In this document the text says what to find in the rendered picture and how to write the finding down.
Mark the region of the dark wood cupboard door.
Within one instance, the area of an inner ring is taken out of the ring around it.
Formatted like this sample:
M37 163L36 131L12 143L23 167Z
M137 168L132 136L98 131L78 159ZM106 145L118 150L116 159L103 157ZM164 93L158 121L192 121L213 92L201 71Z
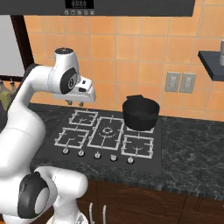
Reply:
M93 203L92 215L94 224L100 224L97 184L96 181L92 179L88 181L88 188L86 193L81 198L77 199L77 204L80 211L87 217L88 220L90 220L89 218L90 203Z
M99 208L107 224L179 224L185 195L97 182Z

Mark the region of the dark grey wall shelf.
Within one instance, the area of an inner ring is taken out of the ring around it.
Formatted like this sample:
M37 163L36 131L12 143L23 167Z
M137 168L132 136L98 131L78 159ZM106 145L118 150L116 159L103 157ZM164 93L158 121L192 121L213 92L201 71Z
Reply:
M224 66L220 64L220 52L199 51L198 57L212 81L224 81Z

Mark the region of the white window with dark frame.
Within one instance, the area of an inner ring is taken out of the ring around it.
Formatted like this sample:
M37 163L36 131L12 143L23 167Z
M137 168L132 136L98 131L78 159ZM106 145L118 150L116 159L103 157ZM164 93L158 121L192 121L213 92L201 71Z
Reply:
M0 78L21 81L33 62L24 17L0 15Z

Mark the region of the black gas hob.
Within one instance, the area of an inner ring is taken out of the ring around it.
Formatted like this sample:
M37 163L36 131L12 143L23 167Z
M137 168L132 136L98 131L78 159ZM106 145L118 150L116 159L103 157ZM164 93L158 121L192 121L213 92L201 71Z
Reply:
M62 151L68 148L69 153ZM78 156L83 150L85 155ZM96 152L101 158L95 159ZM110 155L116 155L115 162ZM162 172L161 122L146 131L128 128L116 111L77 108L67 113L37 154L38 158L60 159L89 165ZM133 157L134 164L127 159Z

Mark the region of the black cooking pot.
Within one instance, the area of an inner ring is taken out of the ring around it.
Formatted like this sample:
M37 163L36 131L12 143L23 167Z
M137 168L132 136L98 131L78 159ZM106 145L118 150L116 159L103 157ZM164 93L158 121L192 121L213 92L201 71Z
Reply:
M160 106L141 94L129 95L122 104L123 120L126 126L132 130L145 131L155 127Z

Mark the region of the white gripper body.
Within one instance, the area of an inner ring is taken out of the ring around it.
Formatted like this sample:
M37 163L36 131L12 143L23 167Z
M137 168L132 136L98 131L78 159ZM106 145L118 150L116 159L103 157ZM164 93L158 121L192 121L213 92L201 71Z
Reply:
M93 87L84 89L82 87L74 88L68 94L53 94L54 98L72 101L72 102L94 102L96 99L95 90Z

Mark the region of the grey wall socket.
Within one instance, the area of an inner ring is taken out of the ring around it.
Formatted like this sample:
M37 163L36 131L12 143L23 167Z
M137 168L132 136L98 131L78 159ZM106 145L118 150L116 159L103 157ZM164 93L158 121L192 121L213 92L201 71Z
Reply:
M168 72L166 75L165 92L177 92L179 89L180 73Z
M195 81L195 73L183 73L179 92L191 94L194 89Z

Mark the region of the olive oil bottle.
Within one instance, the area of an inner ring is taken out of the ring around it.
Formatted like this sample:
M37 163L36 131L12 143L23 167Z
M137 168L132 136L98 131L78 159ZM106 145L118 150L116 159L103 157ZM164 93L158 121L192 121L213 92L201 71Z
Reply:
M11 102L11 91L4 85L2 80L0 80L0 102L4 110L8 108Z
M13 100L16 95L17 88L15 82L12 79L10 79L10 86L11 86L10 98Z

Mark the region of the grey cylinder container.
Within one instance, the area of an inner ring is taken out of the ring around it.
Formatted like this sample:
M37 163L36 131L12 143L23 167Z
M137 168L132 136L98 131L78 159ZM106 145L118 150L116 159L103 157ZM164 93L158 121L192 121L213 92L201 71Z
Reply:
M220 65L224 67L224 39L220 42Z

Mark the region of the dark grey range hood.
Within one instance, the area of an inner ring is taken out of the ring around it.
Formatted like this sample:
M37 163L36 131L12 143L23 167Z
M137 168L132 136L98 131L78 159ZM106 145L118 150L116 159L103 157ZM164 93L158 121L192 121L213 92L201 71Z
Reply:
M0 0L0 15L191 17L195 0Z

